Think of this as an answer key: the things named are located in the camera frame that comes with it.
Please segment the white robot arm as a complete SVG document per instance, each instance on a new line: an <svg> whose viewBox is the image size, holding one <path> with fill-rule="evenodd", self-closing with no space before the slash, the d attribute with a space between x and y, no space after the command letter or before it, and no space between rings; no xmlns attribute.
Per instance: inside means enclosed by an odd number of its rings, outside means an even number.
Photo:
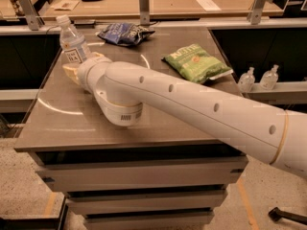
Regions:
<svg viewBox="0 0 307 230"><path fill-rule="evenodd" d="M148 104L263 163L307 178L304 113L100 55L62 68L93 95L106 118L117 126L136 124L143 105Z"/></svg>

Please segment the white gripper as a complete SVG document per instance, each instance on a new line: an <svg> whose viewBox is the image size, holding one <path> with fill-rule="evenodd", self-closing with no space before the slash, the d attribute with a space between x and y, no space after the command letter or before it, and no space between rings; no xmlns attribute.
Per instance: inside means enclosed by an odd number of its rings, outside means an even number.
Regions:
<svg viewBox="0 0 307 230"><path fill-rule="evenodd" d="M105 73L111 63L109 58L98 52L92 52L90 57L80 66L78 63L66 63L62 65L66 76L88 92L93 91L98 79Z"/></svg>

